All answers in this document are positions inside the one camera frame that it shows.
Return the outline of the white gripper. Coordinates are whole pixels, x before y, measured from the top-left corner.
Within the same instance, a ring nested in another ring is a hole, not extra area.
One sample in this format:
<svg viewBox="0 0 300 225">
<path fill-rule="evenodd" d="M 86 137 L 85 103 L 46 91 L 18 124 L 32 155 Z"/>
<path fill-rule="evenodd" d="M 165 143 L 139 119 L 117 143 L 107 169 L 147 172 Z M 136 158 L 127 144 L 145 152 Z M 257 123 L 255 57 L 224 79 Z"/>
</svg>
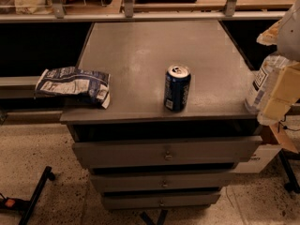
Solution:
<svg viewBox="0 0 300 225">
<path fill-rule="evenodd" d="M 300 61 L 300 0 L 297 0 L 282 19 L 275 22 L 256 41 L 276 45 L 277 52 L 294 61 Z M 259 112 L 260 121 L 280 121 L 300 98 L 300 63 L 283 68 L 277 82 Z"/>
</svg>

